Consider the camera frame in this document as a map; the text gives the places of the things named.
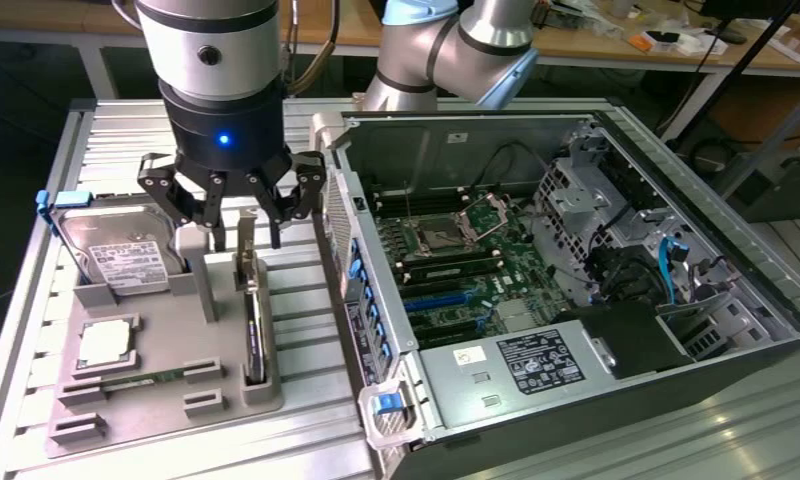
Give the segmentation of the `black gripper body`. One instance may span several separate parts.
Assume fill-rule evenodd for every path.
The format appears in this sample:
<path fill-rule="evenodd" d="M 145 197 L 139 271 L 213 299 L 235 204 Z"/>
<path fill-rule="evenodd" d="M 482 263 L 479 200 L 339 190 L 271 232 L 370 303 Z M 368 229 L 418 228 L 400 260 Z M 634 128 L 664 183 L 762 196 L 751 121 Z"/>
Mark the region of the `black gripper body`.
<path fill-rule="evenodd" d="M 159 83 L 177 148 L 207 170 L 284 173 L 291 167 L 285 149 L 280 78 L 236 100 L 192 98 Z"/>

